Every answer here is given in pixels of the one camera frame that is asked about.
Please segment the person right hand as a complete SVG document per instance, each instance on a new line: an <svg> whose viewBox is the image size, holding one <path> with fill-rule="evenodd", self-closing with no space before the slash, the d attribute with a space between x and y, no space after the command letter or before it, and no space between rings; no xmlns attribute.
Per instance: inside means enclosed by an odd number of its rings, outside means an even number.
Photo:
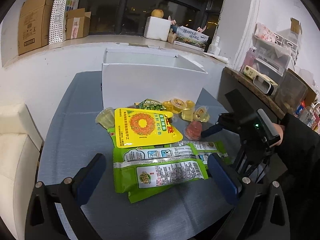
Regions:
<svg viewBox="0 0 320 240"><path fill-rule="evenodd" d="M273 123L273 126L274 126L274 128L276 129L277 133L279 134L280 139L279 139L276 143L274 143L273 145L271 145L271 147L273 147L273 146L279 146L279 145L282 143L282 141L283 141L283 136L284 136L284 131L285 131L285 126L283 126L283 125L279 125L279 124Z"/></svg>

